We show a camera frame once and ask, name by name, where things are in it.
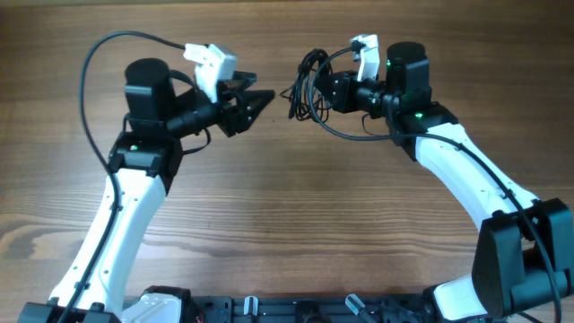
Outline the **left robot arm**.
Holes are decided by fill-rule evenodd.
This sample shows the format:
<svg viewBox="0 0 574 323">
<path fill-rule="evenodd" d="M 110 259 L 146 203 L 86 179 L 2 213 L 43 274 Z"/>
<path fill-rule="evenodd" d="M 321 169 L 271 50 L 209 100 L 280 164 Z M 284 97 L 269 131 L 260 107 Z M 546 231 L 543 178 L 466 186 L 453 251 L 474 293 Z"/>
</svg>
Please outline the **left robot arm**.
<svg viewBox="0 0 574 323">
<path fill-rule="evenodd" d="M 108 178 L 99 209 L 73 264 L 44 303 L 28 302 L 20 322 L 180 322 L 193 309 L 188 292 L 159 290 L 126 306 L 126 284 L 144 234 L 165 201 L 188 151 L 181 140 L 218 126 L 226 136 L 248 130 L 274 99 L 251 90 L 255 74 L 195 79 L 158 58 L 125 70 L 128 112 L 103 165 Z"/>
</svg>

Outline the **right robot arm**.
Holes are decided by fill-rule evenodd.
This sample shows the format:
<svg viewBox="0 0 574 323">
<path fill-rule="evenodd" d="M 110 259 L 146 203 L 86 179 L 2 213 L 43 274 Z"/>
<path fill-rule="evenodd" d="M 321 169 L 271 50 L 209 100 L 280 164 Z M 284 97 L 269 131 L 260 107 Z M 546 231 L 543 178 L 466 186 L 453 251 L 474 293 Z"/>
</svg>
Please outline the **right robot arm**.
<svg viewBox="0 0 574 323">
<path fill-rule="evenodd" d="M 573 216 L 557 198 L 542 200 L 506 176 L 470 139 L 445 106 L 432 99 L 423 45 L 399 42 L 385 55 L 374 36 L 352 40 L 357 71 L 334 72 L 322 58 L 309 82 L 340 113 L 383 118 L 387 139 L 432 172 L 471 216 L 478 232 L 468 275 L 428 290 L 438 322 L 504 319 L 545 303 L 562 319 L 573 293 Z"/>
</svg>

